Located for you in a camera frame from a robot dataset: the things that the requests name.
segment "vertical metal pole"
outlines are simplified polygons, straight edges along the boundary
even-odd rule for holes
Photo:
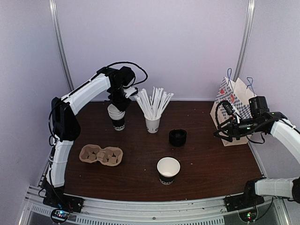
[[[243,63],[244,63],[244,59],[246,56],[246,48],[249,43],[252,24],[253,24],[254,10],[255,10],[255,0],[249,0],[248,12],[247,12],[247,16],[246,16],[246,23],[245,23],[245,29],[244,29],[244,36],[243,36],[242,44],[240,47],[239,59],[238,59],[237,65],[236,65],[233,81],[236,81],[238,79],[238,77],[240,76],[240,73],[242,71],[242,68],[243,68]]]
[[[71,79],[71,75],[70,75],[70,71],[69,71],[69,67],[68,67],[68,63],[67,63],[67,59],[66,59],[66,55],[65,55],[65,50],[64,50],[63,43],[62,43],[61,33],[60,33],[60,24],[59,24],[59,20],[58,20],[57,9],[56,9],[56,0],[49,0],[49,3],[50,3],[50,11],[51,11],[53,24],[54,24],[54,29],[55,29],[55,33],[56,33],[57,45],[58,45],[59,52],[60,52],[60,60],[62,63],[62,67],[63,67],[64,73],[65,73],[65,77],[67,80],[67,85],[69,87],[69,90],[73,91],[74,86],[73,86],[73,82]]]

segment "bag handle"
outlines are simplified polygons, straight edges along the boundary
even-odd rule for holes
[[[233,85],[231,84],[231,80],[230,80],[231,72],[232,71],[233,71],[233,69],[231,69],[231,68],[228,68],[228,70],[227,70],[227,77],[228,77],[228,83],[227,83],[227,85],[229,85],[229,83],[230,83],[230,86],[231,86],[231,88],[233,90]]]
[[[254,92],[254,89],[253,89],[253,78],[249,76],[249,77],[247,77],[247,81],[249,82],[249,84],[247,85],[246,89],[248,89],[248,87],[251,87],[253,95],[255,96],[255,92]]]

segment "bundle of straws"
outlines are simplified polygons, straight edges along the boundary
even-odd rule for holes
[[[174,93],[163,92],[163,88],[153,87],[152,96],[147,95],[147,91],[142,89],[135,96],[137,103],[142,109],[145,117],[149,120],[158,120],[166,109]]]

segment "dark wooden tabletop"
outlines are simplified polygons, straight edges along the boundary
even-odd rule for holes
[[[224,147],[213,137],[212,102],[171,102],[156,134],[146,130],[136,102],[126,111],[126,126],[115,131],[107,103],[90,102],[77,115],[82,128],[69,154],[65,193],[119,201],[192,200],[243,192],[247,180],[261,177],[248,145]],[[184,147],[168,142],[169,131],[187,131]],[[86,144],[119,147],[122,162],[116,167],[83,163],[79,153]],[[160,183],[156,165],[163,157],[180,161],[173,184]]]

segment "table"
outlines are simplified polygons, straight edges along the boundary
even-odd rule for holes
[[[108,103],[90,102],[77,115],[82,128],[69,154],[65,193],[118,201],[177,201],[232,195],[244,190],[246,181],[261,172],[248,145],[224,147],[213,136],[210,117],[213,102],[171,102],[162,115],[159,131],[150,134],[136,102],[126,111],[126,126],[115,131],[107,114]],[[185,146],[168,142],[169,131],[187,131]],[[97,144],[123,150],[116,167],[83,163],[81,148]],[[163,157],[180,161],[173,184],[160,183],[156,164]]]

